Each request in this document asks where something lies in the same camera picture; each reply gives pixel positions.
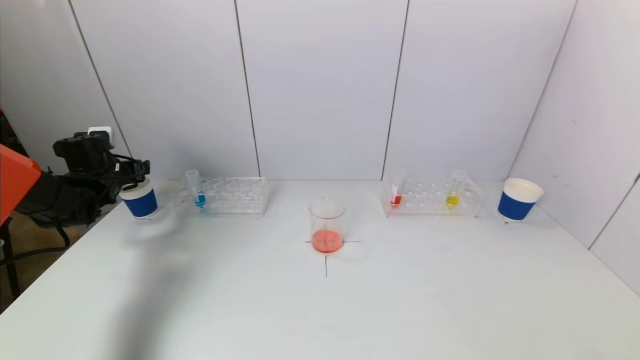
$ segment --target test tube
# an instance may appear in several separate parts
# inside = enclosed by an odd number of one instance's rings
[[[342,248],[345,205],[330,197],[314,199],[309,204],[311,213],[311,246],[322,254],[333,254]]]
[[[391,180],[391,207],[394,209],[397,209],[400,206],[400,203],[402,203],[402,194],[406,176],[406,171],[398,171],[394,173]]]
[[[449,192],[447,192],[447,206],[453,210],[458,206],[460,202],[460,193],[463,190],[463,185],[467,180],[467,173],[464,171],[456,170],[451,174],[451,182],[449,183]]]
[[[193,202],[196,206],[204,209],[207,205],[207,197],[202,190],[202,183],[200,182],[200,172],[198,170],[189,170],[184,173],[191,189],[191,196],[193,196]]]

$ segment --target blue label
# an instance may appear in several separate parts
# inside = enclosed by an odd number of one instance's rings
[[[514,200],[503,192],[498,211],[508,219],[520,221],[527,217],[535,204]]]
[[[127,207],[136,218],[145,217],[153,214],[158,209],[158,202],[156,200],[155,191],[151,190],[150,193],[143,197],[134,200],[124,200]]]
[[[204,192],[198,192],[198,199],[193,199],[196,203],[196,206],[199,208],[204,208],[207,205],[207,197],[204,195]]]

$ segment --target yellow liquid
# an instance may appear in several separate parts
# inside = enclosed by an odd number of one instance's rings
[[[447,206],[449,209],[455,209],[460,202],[460,196],[457,193],[449,193],[447,195]]]

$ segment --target blue liquid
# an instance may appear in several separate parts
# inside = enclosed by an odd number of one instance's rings
[[[198,197],[194,198],[193,201],[195,201],[196,206],[198,206],[200,209],[204,209],[204,207],[207,205],[207,197],[201,190],[198,192]]]

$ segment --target floor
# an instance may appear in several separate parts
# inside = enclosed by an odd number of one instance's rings
[[[61,247],[64,245],[60,234],[55,229],[41,229],[29,217],[12,213],[13,221],[9,225],[12,236],[13,252],[19,255],[28,251],[45,249],[49,247]],[[75,244],[81,237],[76,229],[65,229],[71,240]],[[44,254],[33,256],[16,263],[20,289],[24,292],[33,284],[47,269],[62,256],[58,254]],[[7,309],[13,300],[9,288],[9,279],[6,266],[0,267],[0,313]]]

